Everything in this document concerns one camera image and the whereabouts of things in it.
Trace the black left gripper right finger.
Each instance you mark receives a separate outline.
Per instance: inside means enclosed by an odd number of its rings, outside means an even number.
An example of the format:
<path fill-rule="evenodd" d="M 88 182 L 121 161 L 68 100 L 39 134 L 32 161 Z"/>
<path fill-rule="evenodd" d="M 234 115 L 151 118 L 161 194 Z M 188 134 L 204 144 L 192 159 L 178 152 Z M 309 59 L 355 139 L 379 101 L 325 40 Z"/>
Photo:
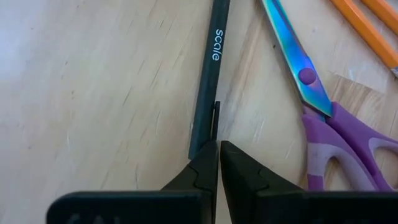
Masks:
<path fill-rule="evenodd" d="M 229 141 L 220 162 L 232 224 L 398 224 L 398 193 L 305 191 Z"/>

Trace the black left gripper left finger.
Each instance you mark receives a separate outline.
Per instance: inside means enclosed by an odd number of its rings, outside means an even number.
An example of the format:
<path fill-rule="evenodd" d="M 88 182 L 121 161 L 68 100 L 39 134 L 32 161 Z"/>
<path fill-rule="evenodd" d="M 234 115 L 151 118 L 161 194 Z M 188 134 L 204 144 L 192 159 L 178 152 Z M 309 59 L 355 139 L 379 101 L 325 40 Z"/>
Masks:
<path fill-rule="evenodd" d="M 46 224 L 215 224 L 217 185 L 210 141 L 162 189 L 69 193 L 49 206 Z"/>

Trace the black pen with white print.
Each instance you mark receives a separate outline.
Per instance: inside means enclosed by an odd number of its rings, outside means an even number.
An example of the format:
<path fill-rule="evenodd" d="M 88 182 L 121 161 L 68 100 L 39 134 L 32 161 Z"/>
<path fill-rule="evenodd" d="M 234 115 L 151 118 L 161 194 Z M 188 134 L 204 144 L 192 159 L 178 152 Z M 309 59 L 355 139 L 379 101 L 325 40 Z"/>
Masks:
<path fill-rule="evenodd" d="M 190 137 L 189 159 L 193 159 L 206 143 L 217 139 L 220 102 L 216 100 L 216 92 L 229 5 L 230 0 L 213 0 Z"/>

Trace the orange pencil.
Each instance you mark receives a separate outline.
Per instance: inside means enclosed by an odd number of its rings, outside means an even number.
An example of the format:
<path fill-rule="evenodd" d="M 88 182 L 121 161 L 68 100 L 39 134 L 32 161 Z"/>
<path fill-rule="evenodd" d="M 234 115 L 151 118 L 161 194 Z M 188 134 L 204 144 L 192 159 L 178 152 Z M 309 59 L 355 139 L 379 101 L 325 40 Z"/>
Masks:
<path fill-rule="evenodd" d="M 385 0 L 360 0 L 365 4 L 395 35 L 398 36 L 398 13 Z"/>
<path fill-rule="evenodd" d="M 371 24 L 353 0 L 330 0 L 384 65 L 398 78 L 398 53 Z"/>

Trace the purple handled iridescent scissors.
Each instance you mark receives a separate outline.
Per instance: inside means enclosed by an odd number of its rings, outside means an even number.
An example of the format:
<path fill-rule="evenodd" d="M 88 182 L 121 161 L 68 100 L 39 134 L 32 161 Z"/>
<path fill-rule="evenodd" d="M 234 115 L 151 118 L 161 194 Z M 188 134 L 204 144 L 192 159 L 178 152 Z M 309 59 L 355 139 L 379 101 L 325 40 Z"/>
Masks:
<path fill-rule="evenodd" d="M 309 190 L 324 190 L 326 165 L 335 158 L 356 190 L 394 191 L 378 167 L 374 152 L 383 147 L 398 155 L 398 141 L 373 130 L 329 99 L 280 1 L 262 3 L 303 104 Z"/>

